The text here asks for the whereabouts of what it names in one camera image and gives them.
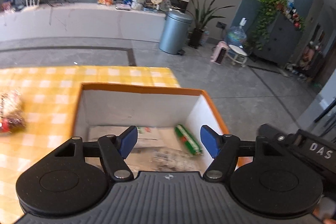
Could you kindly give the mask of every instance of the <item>circular black disc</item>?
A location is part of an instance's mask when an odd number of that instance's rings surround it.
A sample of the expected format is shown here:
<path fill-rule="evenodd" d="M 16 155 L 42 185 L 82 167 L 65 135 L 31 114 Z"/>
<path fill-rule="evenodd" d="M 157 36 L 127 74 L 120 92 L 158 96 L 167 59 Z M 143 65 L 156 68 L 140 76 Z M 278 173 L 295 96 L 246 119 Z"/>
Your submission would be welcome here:
<path fill-rule="evenodd" d="M 37 163 L 16 182 L 22 209 L 34 215 L 59 217 L 96 205 L 106 194 L 108 182 L 97 167 L 85 162 Z"/>
<path fill-rule="evenodd" d="M 273 217 L 310 213 L 323 190 L 318 174 L 281 156 L 240 167 L 230 188 L 244 206 Z"/>

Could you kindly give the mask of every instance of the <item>black plant pot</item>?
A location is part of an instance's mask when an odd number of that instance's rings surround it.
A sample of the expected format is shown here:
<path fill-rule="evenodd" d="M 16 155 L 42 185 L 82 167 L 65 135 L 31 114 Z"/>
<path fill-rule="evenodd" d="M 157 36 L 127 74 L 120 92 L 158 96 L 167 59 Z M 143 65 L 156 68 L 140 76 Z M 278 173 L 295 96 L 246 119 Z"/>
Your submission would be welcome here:
<path fill-rule="evenodd" d="M 201 31 L 200 29 L 194 29 L 188 45 L 193 48 L 198 48 L 203 33 L 204 31 Z"/>

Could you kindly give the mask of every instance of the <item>trash can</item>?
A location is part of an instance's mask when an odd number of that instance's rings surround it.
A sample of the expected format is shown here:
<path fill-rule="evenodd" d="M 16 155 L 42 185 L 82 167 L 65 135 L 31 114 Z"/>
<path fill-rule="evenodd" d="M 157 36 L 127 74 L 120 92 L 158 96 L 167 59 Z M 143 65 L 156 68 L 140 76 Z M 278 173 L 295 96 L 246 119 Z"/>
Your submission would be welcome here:
<path fill-rule="evenodd" d="M 166 16 L 166 24 L 159 45 L 160 50 L 169 54 L 178 54 L 185 44 L 192 21 L 193 18 L 190 15 L 175 10 L 170 11 Z"/>

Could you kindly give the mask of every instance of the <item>dark floor stripe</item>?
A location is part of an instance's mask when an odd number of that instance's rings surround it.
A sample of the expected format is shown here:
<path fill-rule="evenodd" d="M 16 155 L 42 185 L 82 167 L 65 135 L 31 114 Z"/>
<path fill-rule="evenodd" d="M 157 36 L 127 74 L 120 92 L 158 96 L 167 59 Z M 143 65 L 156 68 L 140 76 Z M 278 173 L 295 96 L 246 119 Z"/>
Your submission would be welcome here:
<path fill-rule="evenodd" d="M 266 84 L 266 82 L 252 69 L 250 68 L 250 70 L 260 79 L 260 81 L 269 89 L 269 91 L 273 94 L 273 96 L 277 99 L 277 101 L 282 105 L 282 107 L 284 108 L 284 110 L 287 112 L 287 114 L 291 117 L 291 119 L 293 120 L 293 122 L 296 124 L 296 126 L 298 128 L 300 128 L 300 125 L 297 123 L 295 117 L 290 113 L 290 111 L 288 110 L 288 108 L 285 106 L 285 104 L 280 100 L 280 98 L 274 93 L 274 91 L 269 87 L 269 85 Z"/>
<path fill-rule="evenodd" d="M 136 67 L 134 52 L 131 48 L 122 47 L 99 47 L 99 46 L 42 46 L 42 47 L 21 47 L 8 48 L 0 50 L 2 52 L 20 52 L 20 51 L 34 51 L 34 50 L 108 50 L 108 51 L 125 51 L 127 53 L 128 65 Z"/>
<path fill-rule="evenodd" d="M 259 70 L 265 70 L 265 71 L 269 71 L 269 72 L 274 72 L 274 73 L 277 73 L 277 74 L 281 74 L 281 72 L 279 71 L 275 71 L 275 70 L 270 70 L 270 69 L 264 69 L 264 68 L 259 68 L 259 67 L 254 67 L 254 66 L 250 66 L 250 65 L 247 65 L 249 68 L 251 69 L 259 69 Z"/>

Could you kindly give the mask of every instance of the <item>metal screw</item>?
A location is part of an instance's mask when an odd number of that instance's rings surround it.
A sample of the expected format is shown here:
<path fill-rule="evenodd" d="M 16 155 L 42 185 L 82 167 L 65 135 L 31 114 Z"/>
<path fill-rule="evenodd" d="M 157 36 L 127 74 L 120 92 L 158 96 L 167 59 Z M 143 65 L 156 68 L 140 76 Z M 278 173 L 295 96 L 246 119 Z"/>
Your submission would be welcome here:
<path fill-rule="evenodd" d="M 210 170 L 206 173 L 206 175 L 210 179 L 219 179 L 223 176 L 223 173 L 218 170 Z"/>
<path fill-rule="evenodd" d="M 114 172 L 114 176 L 118 179 L 126 179 L 131 175 L 131 173 L 127 170 L 118 170 Z"/>

